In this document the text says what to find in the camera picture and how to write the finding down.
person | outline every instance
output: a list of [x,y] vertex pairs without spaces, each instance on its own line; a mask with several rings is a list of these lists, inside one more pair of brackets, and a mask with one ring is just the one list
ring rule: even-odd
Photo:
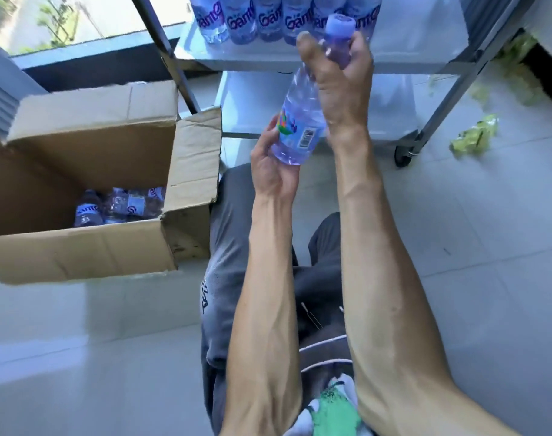
[[319,88],[340,214],[309,241],[311,266],[295,266],[299,167],[269,154],[276,116],[251,163],[222,177],[201,284],[201,362],[214,434],[515,435],[449,373],[374,161],[367,44],[355,33],[343,71],[309,34],[297,47]]

hand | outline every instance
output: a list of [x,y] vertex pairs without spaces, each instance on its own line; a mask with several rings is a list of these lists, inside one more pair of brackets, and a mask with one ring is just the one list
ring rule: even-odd
[[351,62],[341,70],[326,57],[322,48],[308,33],[301,33],[296,46],[301,58],[314,75],[318,85],[320,103],[328,130],[334,136],[354,133],[355,129],[367,132],[367,114],[373,78],[373,58],[361,32],[351,38]]
[[298,165],[283,164],[270,154],[270,147],[278,142],[279,138],[277,121],[276,114],[251,151],[251,178],[256,197],[275,197],[282,203],[292,205],[298,189],[301,168]]

water bottle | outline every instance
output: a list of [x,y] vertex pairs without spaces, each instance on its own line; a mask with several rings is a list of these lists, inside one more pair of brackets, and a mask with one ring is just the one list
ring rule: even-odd
[[234,44],[248,44],[256,39],[256,9],[253,0],[221,0],[228,25],[229,36]]
[[219,0],[189,0],[195,21],[203,39],[210,44],[219,44],[229,38],[224,12]]
[[373,35],[382,0],[347,0],[345,14],[355,20],[356,29],[361,31],[365,40]]
[[142,220],[145,218],[145,200],[147,191],[129,190],[127,204],[128,221]]
[[282,0],[284,41],[296,46],[296,37],[302,31],[312,30],[312,0]]
[[101,202],[96,191],[86,190],[76,208],[76,218],[74,227],[102,225],[102,215],[100,214]]
[[282,0],[254,0],[258,35],[267,43],[282,37]]
[[347,0],[313,0],[313,35],[323,38],[330,14],[342,13]]
[[[352,18],[342,14],[332,14],[327,20],[324,43],[326,54],[340,68],[345,68],[351,59],[349,40],[354,25]],[[304,64],[294,75],[277,125],[280,137],[272,146],[272,154],[285,164],[303,164],[327,127],[318,99],[318,86],[310,79]]]
[[127,221],[129,195],[122,188],[113,188],[105,200],[105,224]]
[[145,219],[154,219],[163,212],[165,202],[165,188],[149,188],[145,201]]

person's left arm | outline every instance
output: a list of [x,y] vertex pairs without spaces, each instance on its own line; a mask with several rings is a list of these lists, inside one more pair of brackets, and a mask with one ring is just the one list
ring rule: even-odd
[[221,436],[281,436],[301,408],[292,279],[292,202],[299,168],[268,155],[274,117],[251,153],[250,253],[234,317]]

metal pole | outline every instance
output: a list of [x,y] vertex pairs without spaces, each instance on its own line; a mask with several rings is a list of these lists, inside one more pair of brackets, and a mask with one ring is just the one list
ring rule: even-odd
[[502,46],[508,41],[520,28],[521,20],[527,13],[528,9],[533,5],[535,0],[520,0],[515,6],[512,13],[506,20],[505,24],[498,30],[492,41],[487,44],[484,51],[479,55],[474,67],[466,74],[460,76],[456,83],[452,86],[446,97],[433,113],[430,120],[425,124],[425,127],[420,132],[415,141],[415,146],[411,148],[407,155],[415,156],[421,148],[427,143],[429,138],[438,129],[444,121],[448,113],[452,111],[454,106],[460,101],[461,97],[466,93],[470,85],[476,80],[478,74],[488,64],[488,62],[496,56]]
[[169,43],[169,40],[165,35],[163,26],[161,26],[161,22],[157,18],[153,5],[151,5],[151,1],[132,0],[132,2],[141,16],[143,23],[145,23],[145,27],[149,31],[155,46],[159,50],[163,64],[165,64],[165,67],[171,74],[171,78],[175,81],[175,84],[177,84],[177,89],[187,104],[187,108],[191,114],[199,113],[201,109],[199,108],[193,92],[189,88],[185,73],[183,70],[178,69],[177,61],[173,55],[173,49],[171,48],[171,43]]

